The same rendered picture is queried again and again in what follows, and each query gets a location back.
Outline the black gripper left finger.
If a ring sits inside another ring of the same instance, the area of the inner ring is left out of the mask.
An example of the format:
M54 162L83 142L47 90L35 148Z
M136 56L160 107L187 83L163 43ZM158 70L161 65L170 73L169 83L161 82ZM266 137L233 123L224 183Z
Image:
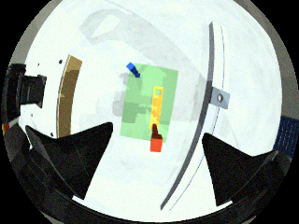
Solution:
M94 172L112 137L113 123L101 123L63 138L49 137L30 126L25 126L25 130L30 145L51 163L75 197L85 201Z

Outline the blue pin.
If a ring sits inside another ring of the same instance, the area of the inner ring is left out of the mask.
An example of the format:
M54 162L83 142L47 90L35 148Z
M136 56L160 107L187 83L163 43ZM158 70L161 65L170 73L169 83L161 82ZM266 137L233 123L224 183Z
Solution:
M135 68L135 65L134 65L134 64L132 64L132 63L128 63L128 64L127 64L127 68L128 68L128 70L130 70L130 71L132 72L132 74L135 75L135 77L138 77L138 78L139 78L138 70L137 70L137 68Z

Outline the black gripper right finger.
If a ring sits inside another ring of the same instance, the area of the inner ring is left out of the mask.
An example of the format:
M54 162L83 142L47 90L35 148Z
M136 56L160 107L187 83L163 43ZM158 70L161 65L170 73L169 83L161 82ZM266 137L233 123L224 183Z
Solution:
M210 133L203 134L202 143L217 206L230 202L233 195L246 186L262 165L276 156L276 149L272 149L251 157Z

